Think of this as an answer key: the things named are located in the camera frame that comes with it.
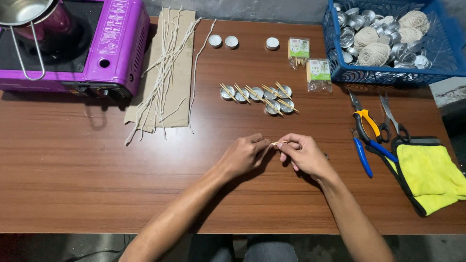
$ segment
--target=hand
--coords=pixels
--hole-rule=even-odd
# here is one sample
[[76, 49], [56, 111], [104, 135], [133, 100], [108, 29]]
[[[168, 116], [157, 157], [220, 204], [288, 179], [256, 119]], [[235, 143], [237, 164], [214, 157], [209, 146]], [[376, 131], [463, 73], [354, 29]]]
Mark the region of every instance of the hand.
[[259, 167], [270, 148], [270, 139], [264, 139], [261, 134], [239, 138], [227, 149], [216, 167], [232, 180]]
[[279, 143], [277, 147], [282, 151], [280, 161], [285, 162], [290, 156], [295, 171], [301, 169], [317, 181], [329, 175], [337, 175], [312, 137], [288, 134], [278, 141], [289, 141], [287, 144]]

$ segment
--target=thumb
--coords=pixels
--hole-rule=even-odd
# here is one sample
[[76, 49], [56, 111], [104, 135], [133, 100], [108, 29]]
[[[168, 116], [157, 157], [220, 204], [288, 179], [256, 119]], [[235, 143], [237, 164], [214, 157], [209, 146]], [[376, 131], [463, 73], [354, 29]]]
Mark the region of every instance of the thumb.
[[283, 153], [289, 155], [291, 158], [295, 158], [298, 156], [299, 152], [296, 151], [292, 146], [286, 143], [278, 143], [278, 149], [280, 149]]

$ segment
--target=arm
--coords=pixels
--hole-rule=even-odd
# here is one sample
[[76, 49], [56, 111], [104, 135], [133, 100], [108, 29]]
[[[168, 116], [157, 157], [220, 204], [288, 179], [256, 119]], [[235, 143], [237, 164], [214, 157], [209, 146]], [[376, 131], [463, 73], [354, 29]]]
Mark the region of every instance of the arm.
[[314, 140], [311, 137], [288, 134], [279, 141], [290, 141], [288, 144], [278, 144], [283, 151], [280, 160], [283, 162], [290, 156], [294, 170], [301, 169], [322, 187], [351, 257], [356, 262], [394, 262], [387, 243], [363, 213]]
[[119, 262], [151, 262], [160, 258], [223, 185], [260, 166], [269, 147], [270, 140], [261, 134], [236, 140], [211, 170], [149, 221]]

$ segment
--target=green label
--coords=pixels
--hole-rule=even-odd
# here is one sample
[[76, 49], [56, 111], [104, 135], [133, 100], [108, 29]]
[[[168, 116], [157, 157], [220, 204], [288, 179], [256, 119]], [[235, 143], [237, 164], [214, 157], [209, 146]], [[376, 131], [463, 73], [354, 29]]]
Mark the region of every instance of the green label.
[[291, 57], [309, 57], [309, 41], [302, 39], [290, 39]]
[[330, 81], [330, 66], [329, 62], [321, 60], [310, 60], [309, 68], [311, 80], [329, 80]]

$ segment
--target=yellow microfiber cloth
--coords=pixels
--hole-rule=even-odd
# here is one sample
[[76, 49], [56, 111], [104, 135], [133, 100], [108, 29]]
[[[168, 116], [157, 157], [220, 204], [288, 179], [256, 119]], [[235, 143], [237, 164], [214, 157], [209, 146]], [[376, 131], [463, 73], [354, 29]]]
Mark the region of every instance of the yellow microfiber cloth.
[[[366, 149], [381, 156], [370, 146]], [[466, 178], [437, 138], [412, 137], [409, 144], [396, 138], [392, 152], [399, 163], [381, 158], [419, 215], [428, 216], [458, 200], [466, 200]]]

